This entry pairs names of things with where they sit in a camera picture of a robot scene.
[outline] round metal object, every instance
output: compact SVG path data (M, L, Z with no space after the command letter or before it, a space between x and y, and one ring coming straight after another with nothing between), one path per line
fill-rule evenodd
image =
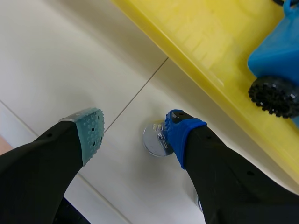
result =
M173 153L171 145L165 139L164 132L164 120L149 124L143 131L143 145L154 156L163 157Z

